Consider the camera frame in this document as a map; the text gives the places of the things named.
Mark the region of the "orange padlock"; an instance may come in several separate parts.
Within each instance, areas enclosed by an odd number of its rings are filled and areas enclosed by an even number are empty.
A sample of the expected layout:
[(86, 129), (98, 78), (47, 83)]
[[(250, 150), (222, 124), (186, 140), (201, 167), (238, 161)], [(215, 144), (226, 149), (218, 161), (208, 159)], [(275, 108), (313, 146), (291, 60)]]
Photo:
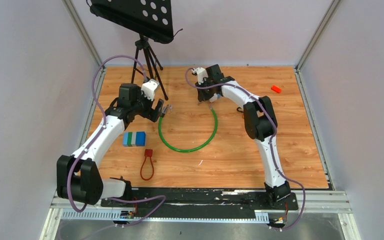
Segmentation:
[(241, 107), (237, 107), (236, 111), (242, 114), (242, 118), (244, 118), (244, 111)]

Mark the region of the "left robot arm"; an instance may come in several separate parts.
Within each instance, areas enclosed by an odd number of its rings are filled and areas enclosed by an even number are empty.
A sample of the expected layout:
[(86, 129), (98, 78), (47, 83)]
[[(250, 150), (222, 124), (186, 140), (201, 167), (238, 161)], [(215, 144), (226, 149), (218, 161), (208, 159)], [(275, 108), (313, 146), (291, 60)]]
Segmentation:
[(131, 183), (123, 178), (103, 179), (99, 165), (113, 142), (126, 130), (136, 116), (156, 122), (164, 101), (153, 103), (159, 83), (153, 79), (142, 86), (123, 83), (118, 97), (104, 111), (100, 124), (86, 142), (71, 155), (61, 155), (56, 163), (57, 195), (88, 205), (101, 199), (114, 198), (120, 206), (133, 201)]

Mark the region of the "green cable lock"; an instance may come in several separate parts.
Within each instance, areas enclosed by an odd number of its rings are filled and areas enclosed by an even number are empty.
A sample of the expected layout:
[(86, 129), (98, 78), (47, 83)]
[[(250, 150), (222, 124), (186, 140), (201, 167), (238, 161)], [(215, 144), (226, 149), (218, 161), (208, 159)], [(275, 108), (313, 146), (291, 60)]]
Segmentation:
[(165, 134), (163, 133), (163, 119), (164, 119), (164, 117), (160, 116), (158, 118), (158, 121), (157, 121), (157, 133), (158, 133), (158, 137), (159, 137), (159, 140), (161, 141), (161, 143), (165, 147), (167, 147), (169, 150), (177, 152), (177, 153), (183, 153), (183, 154), (194, 153), (194, 152), (197, 152), (197, 151), (202, 150), (203, 148), (207, 147), (214, 140), (214, 138), (216, 137), (216, 134), (218, 132), (218, 129), (219, 129), (219, 119), (218, 119), (218, 115), (217, 115), (214, 107), (212, 105), (209, 105), (208, 109), (210, 110), (210, 113), (211, 113), (211, 116), (213, 119), (213, 126), (212, 126), (212, 130), (210, 131), (210, 134), (207, 136), (207, 138), (205, 138), (204, 140), (201, 140), (201, 141), (199, 138), (197, 139), (198, 141), (195, 138), (193, 138), (190, 142), (192, 144), (196, 144), (196, 145), (189, 146), (189, 147), (179, 146), (177, 144), (172, 144), (170, 141), (167, 140), (167, 138), (165, 137)]

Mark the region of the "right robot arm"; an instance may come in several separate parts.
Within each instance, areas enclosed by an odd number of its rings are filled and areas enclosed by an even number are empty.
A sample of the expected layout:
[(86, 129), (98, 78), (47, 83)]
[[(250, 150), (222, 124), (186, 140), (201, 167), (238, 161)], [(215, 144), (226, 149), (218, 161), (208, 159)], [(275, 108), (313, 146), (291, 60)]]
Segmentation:
[(255, 141), (264, 169), (266, 204), (278, 209), (291, 194), (290, 184), (283, 172), (277, 150), (277, 119), (268, 96), (255, 95), (243, 88), (233, 77), (224, 76), (220, 66), (192, 69), (199, 102), (214, 102), (220, 97), (242, 108), (246, 134)]

